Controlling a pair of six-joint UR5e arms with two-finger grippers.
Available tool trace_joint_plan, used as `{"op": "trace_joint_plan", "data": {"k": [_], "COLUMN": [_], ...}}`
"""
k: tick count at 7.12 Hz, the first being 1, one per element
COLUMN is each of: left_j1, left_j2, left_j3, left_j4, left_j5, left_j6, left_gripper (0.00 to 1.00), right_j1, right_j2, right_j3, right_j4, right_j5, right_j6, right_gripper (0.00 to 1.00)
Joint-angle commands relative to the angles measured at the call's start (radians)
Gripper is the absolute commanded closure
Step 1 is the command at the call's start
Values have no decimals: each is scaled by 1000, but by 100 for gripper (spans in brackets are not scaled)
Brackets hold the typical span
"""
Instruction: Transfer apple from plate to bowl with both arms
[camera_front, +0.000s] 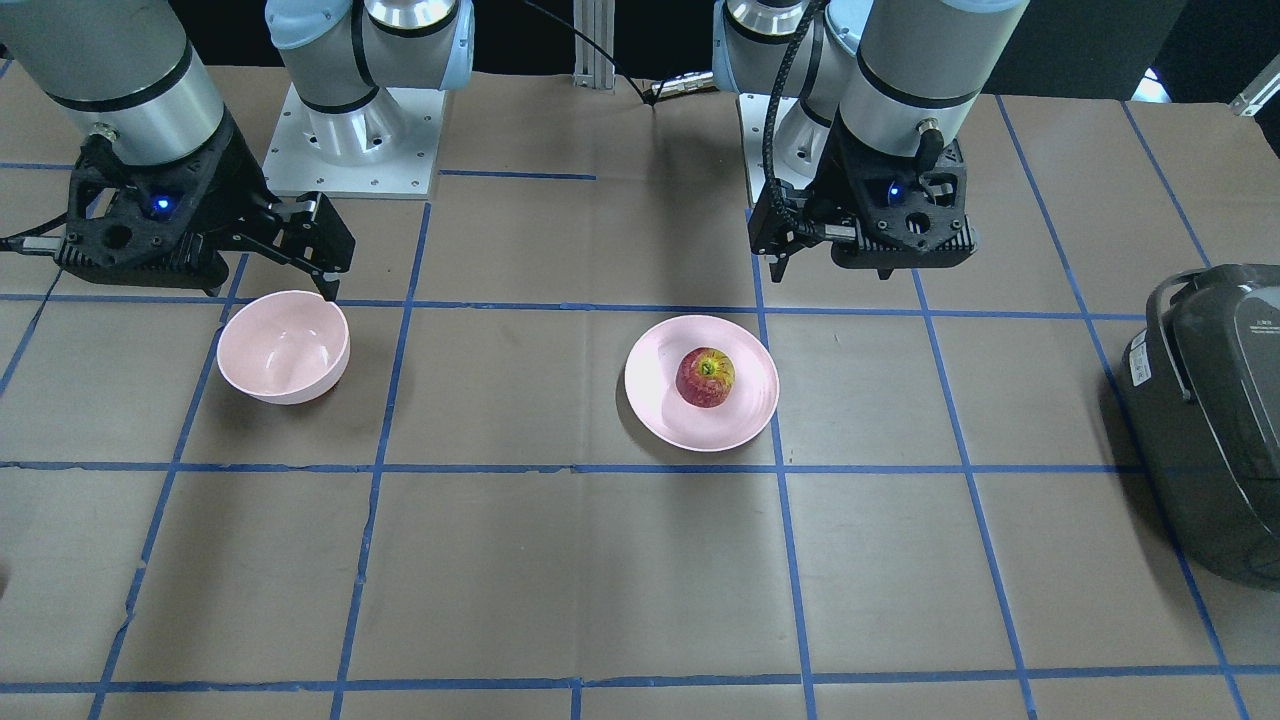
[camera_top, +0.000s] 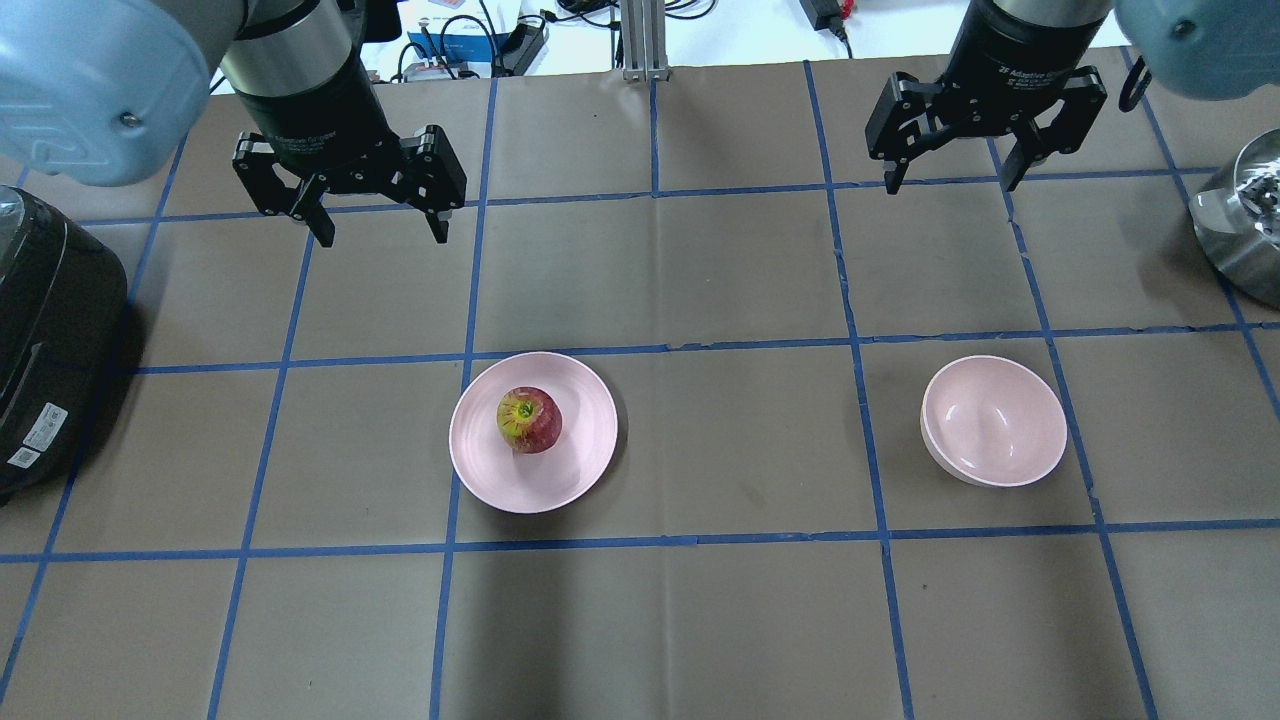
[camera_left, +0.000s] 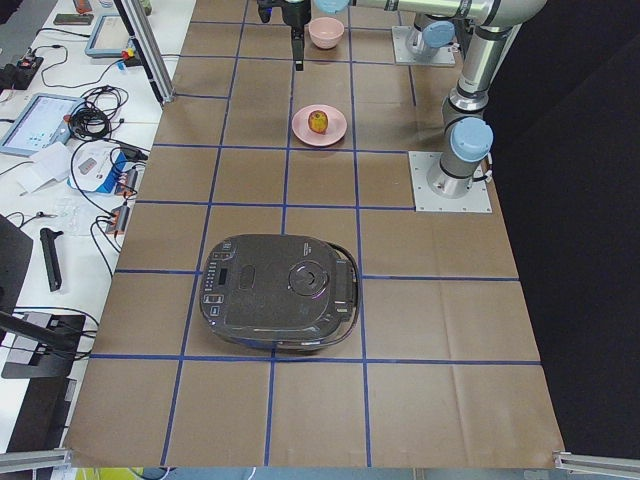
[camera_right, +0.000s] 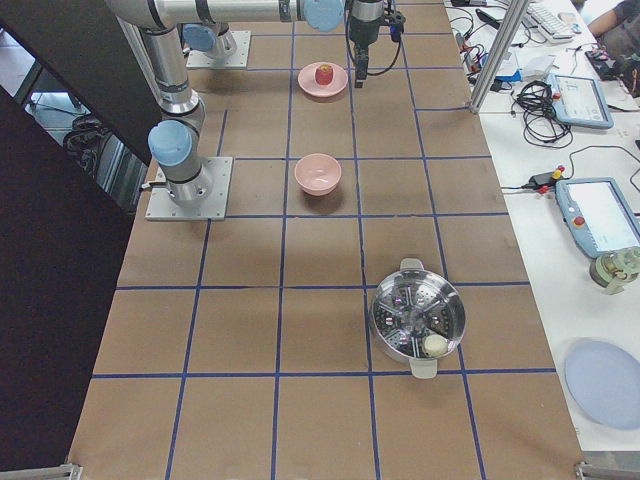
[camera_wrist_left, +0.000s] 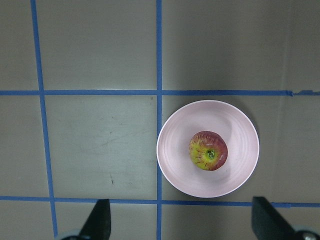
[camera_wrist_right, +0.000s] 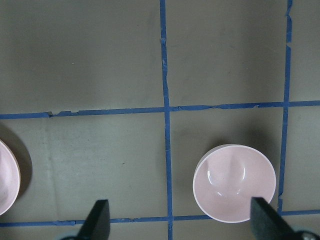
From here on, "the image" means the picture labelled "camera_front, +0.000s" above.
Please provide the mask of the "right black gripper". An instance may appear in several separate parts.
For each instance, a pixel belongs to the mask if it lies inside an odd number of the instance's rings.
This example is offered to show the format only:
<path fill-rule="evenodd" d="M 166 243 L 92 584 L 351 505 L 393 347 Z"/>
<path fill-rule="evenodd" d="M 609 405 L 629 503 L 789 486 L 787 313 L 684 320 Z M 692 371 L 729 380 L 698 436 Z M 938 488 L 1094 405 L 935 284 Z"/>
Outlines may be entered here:
<path fill-rule="evenodd" d="M 212 293 L 230 274 L 221 252 L 250 251 L 305 272 L 335 302 L 352 232 L 323 192 L 276 201 L 229 111 L 192 154 L 154 167 L 127 165 L 92 133 L 70 176 L 58 265 L 96 284 Z"/>

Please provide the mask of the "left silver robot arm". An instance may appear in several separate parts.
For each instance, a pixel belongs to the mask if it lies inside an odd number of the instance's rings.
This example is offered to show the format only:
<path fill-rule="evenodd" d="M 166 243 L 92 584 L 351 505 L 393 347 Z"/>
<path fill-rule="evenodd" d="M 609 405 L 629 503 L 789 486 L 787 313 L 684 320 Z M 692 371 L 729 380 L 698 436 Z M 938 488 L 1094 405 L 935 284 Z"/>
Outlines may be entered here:
<path fill-rule="evenodd" d="M 742 123 L 762 182 L 750 250 L 783 279 L 835 265 L 952 268 L 978 246 L 957 140 L 1024 1 L 718 1 L 716 87 L 765 108 Z"/>

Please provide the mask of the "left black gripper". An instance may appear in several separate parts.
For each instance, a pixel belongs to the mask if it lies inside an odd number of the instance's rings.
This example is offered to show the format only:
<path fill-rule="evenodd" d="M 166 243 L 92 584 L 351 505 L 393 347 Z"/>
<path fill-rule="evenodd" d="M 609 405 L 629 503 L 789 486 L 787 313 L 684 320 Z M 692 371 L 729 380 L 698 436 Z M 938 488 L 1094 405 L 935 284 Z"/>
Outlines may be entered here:
<path fill-rule="evenodd" d="M 769 177 L 748 223 L 749 245 L 780 284 L 790 259 L 828 245 L 837 266 L 873 270 L 951 268 L 978 250 L 966 209 L 966 163 L 936 120 L 908 135 L 908 155 L 882 152 L 836 120 L 813 182 L 797 190 Z"/>

